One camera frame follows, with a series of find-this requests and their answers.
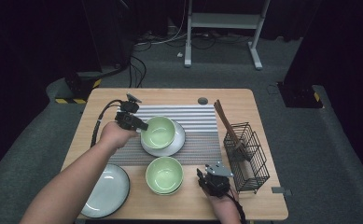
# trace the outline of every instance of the human arm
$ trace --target human arm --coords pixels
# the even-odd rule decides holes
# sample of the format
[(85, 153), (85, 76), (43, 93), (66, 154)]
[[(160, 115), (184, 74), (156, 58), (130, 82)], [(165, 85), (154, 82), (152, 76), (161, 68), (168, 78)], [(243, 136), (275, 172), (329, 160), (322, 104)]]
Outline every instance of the human arm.
[[(221, 222), (221, 224), (240, 224), (239, 211), (236, 204), (227, 196), (218, 198), (217, 196), (210, 196), (206, 191), (203, 191), (207, 196), (208, 201), (213, 207), (214, 214)], [(228, 191), (230, 196), (234, 196), (236, 201), (239, 201), (239, 195), (236, 190), (231, 187)]]
[(38, 192), (21, 223), (73, 223), (109, 158), (135, 136), (135, 131), (123, 130), (115, 122), (107, 123), (97, 144)]

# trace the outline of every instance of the white metal stand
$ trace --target white metal stand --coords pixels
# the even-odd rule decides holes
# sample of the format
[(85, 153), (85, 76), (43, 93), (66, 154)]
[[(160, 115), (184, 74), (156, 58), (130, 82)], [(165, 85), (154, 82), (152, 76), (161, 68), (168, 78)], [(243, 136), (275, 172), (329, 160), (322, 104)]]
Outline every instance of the white metal stand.
[(188, 30), (184, 62), (186, 67), (192, 66), (192, 27), (213, 27), (255, 30), (253, 41), (248, 42), (248, 49), (250, 50), (256, 69), (262, 69), (262, 63), (260, 62), (260, 58), (257, 53), (257, 43), (271, 0), (265, 0), (263, 9), (259, 15), (192, 13), (192, 1), (193, 0), (189, 0), (188, 5)]

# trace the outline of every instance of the wire basket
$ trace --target wire basket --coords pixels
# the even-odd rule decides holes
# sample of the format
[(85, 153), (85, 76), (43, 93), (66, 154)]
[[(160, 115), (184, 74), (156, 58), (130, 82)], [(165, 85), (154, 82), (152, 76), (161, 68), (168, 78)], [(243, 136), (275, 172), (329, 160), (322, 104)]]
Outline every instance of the wire basket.
[(231, 125), (242, 144), (236, 148), (236, 143), (230, 138), (229, 133), (224, 139), (230, 168), (233, 172), (235, 188), (238, 192), (258, 189), (269, 179), (266, 167), (266, 157), (257, 134), (246, 123)]

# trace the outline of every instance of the human hand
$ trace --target human hand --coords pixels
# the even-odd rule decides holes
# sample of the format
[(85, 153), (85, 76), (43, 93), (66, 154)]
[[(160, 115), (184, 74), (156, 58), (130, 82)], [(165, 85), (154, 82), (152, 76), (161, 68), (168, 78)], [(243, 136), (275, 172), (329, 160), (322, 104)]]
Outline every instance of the human hand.
[[(222, 196), (222, 198), (218, 198), (216, 196), (209, 195), (206, 191), (203, 192), (207, 196), (207, 199), (212, 205), (214, 213), (216, 214), (216, 217), (221, 222), (221, 224), (240, 224), (239, 211), (237, 210), (237, 207), (232, 199), (227, 196)], [(230, 196), (234, 196), (234, 199), (236, 201), (239, 201), (239, 194), (236, 192), (234, 187), (230, 187), (228, 194)]]
[(108, 148), (114, 154), (118, 148), (124, 147), (130, 138), (136, 136), (136, 131), (124, 130), (115, 121), (111, 121), (104, 126), (97, 144)]

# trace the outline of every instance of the wooden table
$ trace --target wooden table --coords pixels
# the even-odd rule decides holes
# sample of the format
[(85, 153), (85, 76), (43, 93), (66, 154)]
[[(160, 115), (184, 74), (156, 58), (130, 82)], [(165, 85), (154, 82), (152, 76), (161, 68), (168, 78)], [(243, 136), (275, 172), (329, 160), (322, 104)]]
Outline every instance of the wooden table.
[[(272, 187), (280, 187), (265, 136), (253, 92), (247, 89), (104, 89), (93, 90), (73, 142), (64, 160), (63, 168), (89, 149), (91, 135), (96, 120), (105, 105), (114, 99), (127, 100), (129, 92), (139, 98), (140, 105), (196, 105), (200, 97), (208, 99), (208, 104), (220, 100), (230, 123), (248, 121), (258, 135), (265, 156), (270, 178), (255, 194), (242, 191), (240, 204), (248, 220), (284, 220), (288, 216), (283, 194), (272, 193)], [(114, 120), (117, 109), (111, 107), (105, 112), (100, 128)], [(216, 114), (218, 137), (223, 163), (229, 162), (222, 140), (226, 129)], [(124, 205), (105, 219), (175, 219), (175, 220), (215, 220), (213, 210), (198, 185), (196, 169), (204, 171), (204, 166), (184, 165), (185, 178), (177, 193), (160, 196), (153, 193), (145, 180), (146, 166), (122, 166), (131, 179), (130, 195)]]

